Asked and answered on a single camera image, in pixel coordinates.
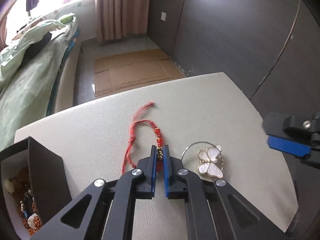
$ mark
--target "knot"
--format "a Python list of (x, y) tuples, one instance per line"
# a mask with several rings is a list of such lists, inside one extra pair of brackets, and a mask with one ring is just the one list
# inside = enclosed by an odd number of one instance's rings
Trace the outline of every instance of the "knot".
[(129, 138), (129, 143), (133, 144), (135, 139), (136, 139), (135, 135), (131, 135), (130, 138)]

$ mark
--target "jewelry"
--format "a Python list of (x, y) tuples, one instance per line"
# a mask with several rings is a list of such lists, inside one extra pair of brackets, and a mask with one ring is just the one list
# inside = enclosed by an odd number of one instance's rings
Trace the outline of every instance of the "jewelry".
[(222, 146), (221, 145), (214, 145), (209, 142), (195, 142), (190, 144), (186, 147), (186, 149), (183, 151), (181, 155), (181, 160), (183, 159), (183, 156), (187, 152), (188, 149), (190, 149), (193, 145), (200, 144), (200, 143), (206, 143), (211, 145), (212, 147), (209, 147), (207, 150), (199, 150), (198, 151), (198, 157), (200, 159), (200, 165), (198, 166), (198, 172), (200, 175), (207, 175), (212, 178), (222, 179), (223, 178), (223, 158), (222, 158)]
[[(32, 236), (42, 227), (42, 222), (37, 214), (37, 206), (31, 191), (29, 182), (29, 168), (24, 167), (19, 171), (16, 177), (7, 179), (7, 185), (4, 185), (8, 192), (12, 195), (17, 205), (17, 213), (22, 218), (22, 224), (29, 235)], [(33, 220), (34, 228), (28, 224), (28, 219)]]
[(128, 141), (128, 147), (124, 153), (124, 160), (122, 163), (122, 169), (121, 169), (122, 174), (125, 173), (125, 167), (126, 167), (127, 163), (129, 163), (133, 168), (137, 167), (137, 165), (132, 162), (130, 154), (131, 154), (132, 145), (133, 145), (134, 140), (136, 138), (135, 132), (134, 132), (134, 127), (138, 123), (149, 124), (151, 126), (151, 128), (153, 129), (154, 133), (156, 134), (156, 136), (157, 136), (157, 140), (156, 140), (157, 141), (156, 171), (157, 172), (160, 171), (163, 167), (163, 144), (164, 144), (164, 141), (163, 141), (163, 136), (161, 134), (160, 129), (157, 127), (157, 125), (154, 122), (152, 122), (148, 119), (143, 119), (143, 120), (138, 119), (138, 117), (140, 117), (151, 106), (154, 106), (153, 102), (147, 103), (146, 105), (142, 106), (132, 117), (132, 123), (129, 128), (129, 136), (130, 137), (129, 137), (129, 141)]

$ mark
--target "blue gripper pad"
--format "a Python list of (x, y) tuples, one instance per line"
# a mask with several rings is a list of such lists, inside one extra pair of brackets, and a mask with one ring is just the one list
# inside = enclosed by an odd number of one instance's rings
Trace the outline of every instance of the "blue gripper pad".
[(156, 192), (156, 165), (157, 165), (157, 148), (155, 150), (155, 153), (153, 154), (153, 160), (152, 160), (152, 175), (151, 175), (151, 192), (153, 193), (153, 196), (155, 196)]
[(169, 197), (169, 168), (168, 162), (170, 161), (170, 155), (165, 147), (163, 148), (163, 176), (164, 176), (164, 192), (165, 197)]
[(290, 153), (298, 157), (303, 157), (311, 152), (310, 146), (288, 141), (275, 136), (269, 136), (268, 145), (271, 149)]

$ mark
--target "cardboard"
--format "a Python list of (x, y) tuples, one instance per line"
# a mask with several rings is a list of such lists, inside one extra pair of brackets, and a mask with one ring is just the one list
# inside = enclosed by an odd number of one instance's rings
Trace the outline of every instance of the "cardboard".
[(185, 75), (160, 49), (113, 55), (94, 61), (96, 98), (183, 77)]

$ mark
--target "beige curtain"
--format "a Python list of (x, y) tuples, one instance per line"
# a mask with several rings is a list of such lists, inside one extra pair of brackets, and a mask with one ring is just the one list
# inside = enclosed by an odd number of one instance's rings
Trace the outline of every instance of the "beige curtain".
[(5, 39), (7, 37), (7, 17), (4, 19), (4, 21), (1, 23), (0, 26), (0, 51), (3, 50), (7, 45), (5, 44)]
[(120, 39), (147, 32), (149, 0), (95, 0), (97, 39)]

